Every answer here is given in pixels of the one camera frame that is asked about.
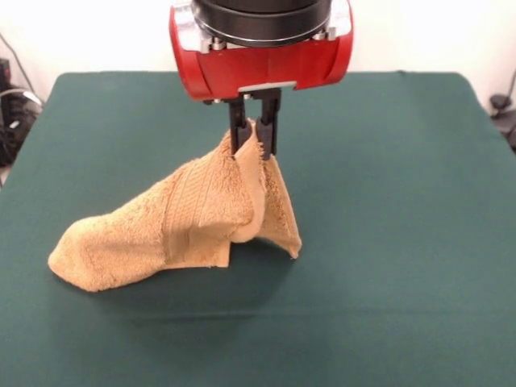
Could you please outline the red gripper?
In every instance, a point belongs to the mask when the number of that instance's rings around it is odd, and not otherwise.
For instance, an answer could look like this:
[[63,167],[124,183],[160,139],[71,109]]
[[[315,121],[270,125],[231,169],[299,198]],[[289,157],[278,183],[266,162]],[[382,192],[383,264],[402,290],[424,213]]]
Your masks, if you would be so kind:
[[170,8],[169,36],[185,92],[226,101],[231,154],[252,128],[244,95],[261,101],[256,134],[263,160],[277,152],[281,88],[340,82],[354,43],[348,1],[181,1]]

